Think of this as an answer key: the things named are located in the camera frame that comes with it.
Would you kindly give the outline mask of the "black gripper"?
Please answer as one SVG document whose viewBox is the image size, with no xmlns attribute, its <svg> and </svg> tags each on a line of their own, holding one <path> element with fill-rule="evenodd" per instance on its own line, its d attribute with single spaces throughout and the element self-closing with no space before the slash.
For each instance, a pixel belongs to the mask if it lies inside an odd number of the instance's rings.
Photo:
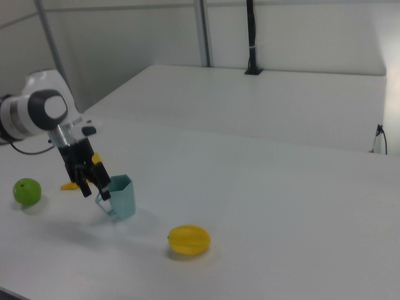
<svg viewBox="0 0 400 300">
<path fill-rule="evenodd" d="M 99 154 L 93 151 L 87 137 L 58 150 L 70 180 L 76 182 L 85 198 L 92 194 L 88 181 L 94 182 L 103 201 L 111 197 L 109 192 L 111 179 Z"/>
</svg>

